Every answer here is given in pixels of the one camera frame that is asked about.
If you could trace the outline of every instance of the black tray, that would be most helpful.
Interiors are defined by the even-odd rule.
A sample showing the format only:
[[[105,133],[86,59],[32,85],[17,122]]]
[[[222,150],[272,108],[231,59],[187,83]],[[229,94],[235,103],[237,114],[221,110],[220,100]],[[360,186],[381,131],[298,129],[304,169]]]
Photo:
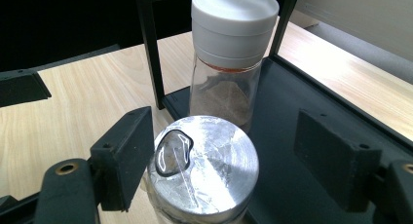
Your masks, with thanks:
[[[163,104],[177,120],[187,116],[189,88],[170,93]],[[260,162],[258,182],[248,207],[257,223],[372,223],[367,212],[341,209],[293,151],[300,109],[346,126],[351,140],[383,150],[382,167],[412,159],[413,144],[357,109],[279,56],[265,58],[249,137]]]

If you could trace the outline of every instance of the table surface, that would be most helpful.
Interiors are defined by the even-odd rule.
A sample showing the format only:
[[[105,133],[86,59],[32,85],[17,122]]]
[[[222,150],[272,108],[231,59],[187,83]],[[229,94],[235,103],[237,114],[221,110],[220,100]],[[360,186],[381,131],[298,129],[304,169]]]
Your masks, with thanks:
[[[191,33],[158,42],[165,92],[190,85]],[[413,140],[413,86],[290,23],[279,55],[360,109]],[[40,190],[43,174],[90,147],[125,113],[152,107],[154,136],[172,122],[155,98],[143,45],[43,70],[52,97],[0,108],[0,197]],[[129,212],[100,212],[102,223],[156,223],[138,188]]]

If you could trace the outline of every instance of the aluminum lid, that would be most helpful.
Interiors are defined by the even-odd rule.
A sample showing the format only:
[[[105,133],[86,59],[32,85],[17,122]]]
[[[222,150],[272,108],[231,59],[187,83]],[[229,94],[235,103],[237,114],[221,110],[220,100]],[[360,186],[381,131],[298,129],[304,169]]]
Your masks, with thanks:
[[[148,180],[156,205],[185,223],[223,223],[246,208],[258,178],[249,137],[232,123],[191,116],[169,125],[155,139]]]

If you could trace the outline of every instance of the jar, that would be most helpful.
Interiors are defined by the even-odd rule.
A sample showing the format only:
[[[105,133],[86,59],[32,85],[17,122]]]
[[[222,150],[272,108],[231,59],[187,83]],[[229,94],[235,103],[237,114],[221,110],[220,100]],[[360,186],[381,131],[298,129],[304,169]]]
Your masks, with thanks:
[[[238,223],[258,178],[248,136],[213,116],[192,116],[166,127],[144,178],[160,223]]]
[[[216,116],[249,131],[279,8],[276,0],[192,0],[190,116]]]

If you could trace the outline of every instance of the white lid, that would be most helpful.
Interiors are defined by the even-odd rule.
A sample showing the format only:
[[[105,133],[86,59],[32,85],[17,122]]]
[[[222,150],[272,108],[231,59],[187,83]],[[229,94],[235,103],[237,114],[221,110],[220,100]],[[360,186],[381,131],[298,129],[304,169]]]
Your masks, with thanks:
[[[221,67],[254,65],[268,47],[279,8],[276,0],[192,0],[197,56]]]

